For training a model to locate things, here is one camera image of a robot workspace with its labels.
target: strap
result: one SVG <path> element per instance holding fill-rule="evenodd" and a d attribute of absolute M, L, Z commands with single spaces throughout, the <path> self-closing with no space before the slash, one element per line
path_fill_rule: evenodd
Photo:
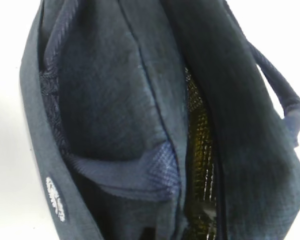
<path fill-rule="evenodd" d="M 223 6 L 231 20 L 238 26 L 243 34 L 226 0 L 223 0 Z M 261 68 L 261 71 L 280 101 L 284 112 L 283 122 L 290 132 L 294 146 L 297 147 L 299 145 L 298 134 L 300 132 L 300 97 L 275 66 L 254 45 L 248 40 L 247 42 L 256 63 Z"/>

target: bag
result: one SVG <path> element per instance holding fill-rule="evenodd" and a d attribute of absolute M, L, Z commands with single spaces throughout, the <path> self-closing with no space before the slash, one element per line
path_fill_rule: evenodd
<path fill-rule="evenodd" d="M 223 0 L 42 0 L 20 84 L 61 240 L 283 240 L 300 210 L 300 98 Z"/>

